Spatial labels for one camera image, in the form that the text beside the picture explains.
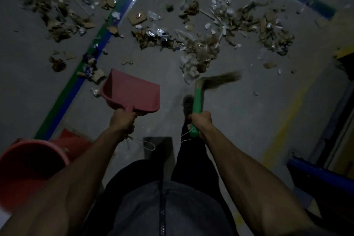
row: dustpan handle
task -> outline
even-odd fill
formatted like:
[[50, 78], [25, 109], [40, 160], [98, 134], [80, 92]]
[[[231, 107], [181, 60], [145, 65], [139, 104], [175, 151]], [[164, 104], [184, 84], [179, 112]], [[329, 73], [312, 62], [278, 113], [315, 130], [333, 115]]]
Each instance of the dustpan handle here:
[[134, 112], [134, 106], [132, 106], [132, 105], [127, 105], [126, 107], [125, 107], [125, 112]]

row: broom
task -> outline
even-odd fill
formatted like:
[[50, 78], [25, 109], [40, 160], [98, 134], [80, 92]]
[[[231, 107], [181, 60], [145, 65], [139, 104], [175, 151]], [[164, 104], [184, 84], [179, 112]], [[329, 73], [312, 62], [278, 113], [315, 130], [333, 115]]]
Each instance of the broom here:
[[[228, 82], [235, 82], [241, 79], [241, 72], [228, 72], [214, 77], [202, 77], [195, 82], [195, 91], [194, 91], [194, 102], [193, 102], [193, 113], [201, 113], [202, 109], [202, 94], [204, 90], [207, 89], [216, 89], [222, 84]], [[197, 137], [199, 131], [193, 124], [190, 125], [190, 136]]]

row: green broom handle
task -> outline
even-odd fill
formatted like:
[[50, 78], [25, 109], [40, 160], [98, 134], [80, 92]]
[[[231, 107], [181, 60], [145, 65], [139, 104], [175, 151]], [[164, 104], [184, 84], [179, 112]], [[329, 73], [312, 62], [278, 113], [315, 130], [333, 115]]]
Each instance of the green broom handle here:
[[[195, 88], [194, 92], [194, 102], [193, 102], [193, 113], [201, 113], [201, 88]], [[197, 137], [199, 131], [193, 124], [190, 125], [190, 136]]]

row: concrete floor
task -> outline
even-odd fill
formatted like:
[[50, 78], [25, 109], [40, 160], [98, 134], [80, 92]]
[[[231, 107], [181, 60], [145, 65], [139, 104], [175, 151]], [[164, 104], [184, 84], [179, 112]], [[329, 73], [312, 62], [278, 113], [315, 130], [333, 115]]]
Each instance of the concrete floor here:
[[[245, 6], [250, 0], [233, 0], [232, 7]], [[290, 149], [296, 149], [307, 158], [315, 147], [332, 111], [348, 84], [346, 74], [335, 67], [332, 56], [338, 46], [351, 43], [352, 34], [342, 31], [353, 28], [354, 21], [319, 30], [314, 20], [319, 15], [305, 8], [295, 14], [303, 5], [293, 0], [273, 0], [273, 7], [286, 6], [285, 13], [279, 13], [285, 29], [295, 35], [294, 44], [287, 56], [266, 51], [263, 60], [256, 57], [262, 52], [257, 43], [257, 35], [244, 38], [237, 33], [235, 40], [242, 47], [234, 50], [224, 40], [220, 53], [205, 76], [217, 75], [232, 70], [241, 70], [241, 81], [221, 86], [205, 93], [204, 109], [212, 113], [213, 122], [237, 147], [273, 170], [289, 187], [292, 181], [284, 166]], [[322, 0], [341, 9], [354, 0]], [[95, 37], [98, 29], [89, 30], [84, 37], [75, 36], [57, 44], [45, 40], [47, 30], [37, 14], [21, 10], [17, 0], [1, 0], [1, 30], [3, 65], [1, 79], [3, 95], [1, 98], [1, 138], [0, 153], [18, 137], [34, 136], [57, 96], [73, 73], [79, 60], [67, 62], [68, 68], [55, 73], [50, 68], [48, 57], [53, 49], [68, 50], [81, 56]], [[137, 0], [132, 10], [148, 10], [160, 14], [163, 19], [156, 22], [174, 34], [175, 29], [184, 30], [178, 17], [178, 10], [167, 13], [166, 2], [178, 0]], [[198, 0], [200, 7], [207, 10], [211, 0]], [[257, 8], [254, 15], [261, 16], [266, 8]], [[103, 23], [101, 9], [95, 11], [95, 23]], [[195, 25], [193, 33], [206, 33], [204, 25], [211, 22], [203, 14], [191, 17]], [[180, 52], [158, 48], [140, 50], [135, 38], [130, 34], [134, 28], [127, 19], [120, 25], [125, 36], [111, 38], [107, 45], [108, 55], [102, 55], [98, 67], [106, 73], [116, 68], [133, 76], [155, 82], [161, 86], [161, 108], [156, 113], [139, 117], [133, 137], [147, 136], [171, 137], [174, 157], [180, 147], [181, 127], [183, 125], [182, 99], [192, 94], [194, 85], [187, 85], [179, 68]], [[133, 65], [121, 64], [122, 57], [130, 57]], [[263, 63], [275, 61], [281, 69], [266, 70]], [[291, 74], [291, 69], [298, 73]], [[58, 128], [70, 127], [95, 139], [109, 123], [113, 110], [104, 99], [95, 98], [90, 92], [96, 87], [85, 82]], [[116, 156], [104, 178], [104, 185], [114, 174], [132, 161], [144, 158], [144, 149], [135, 143], [122, 142], [116, 149]], [[227, 200], [241, 235], [250, 235], [242, 224], [222, 181], [222, 193]]]

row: shoe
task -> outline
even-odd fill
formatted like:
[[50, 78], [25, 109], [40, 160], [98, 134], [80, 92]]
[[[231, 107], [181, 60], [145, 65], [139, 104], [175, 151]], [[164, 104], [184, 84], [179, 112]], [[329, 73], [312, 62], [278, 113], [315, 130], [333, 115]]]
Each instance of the shoe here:
[[188, 116], [193, 112], [193, 102], [194, 102], [193, 95], [187, 94], [183, 98], [183, 113], [184, 113], [185, 121], [188, 119]]

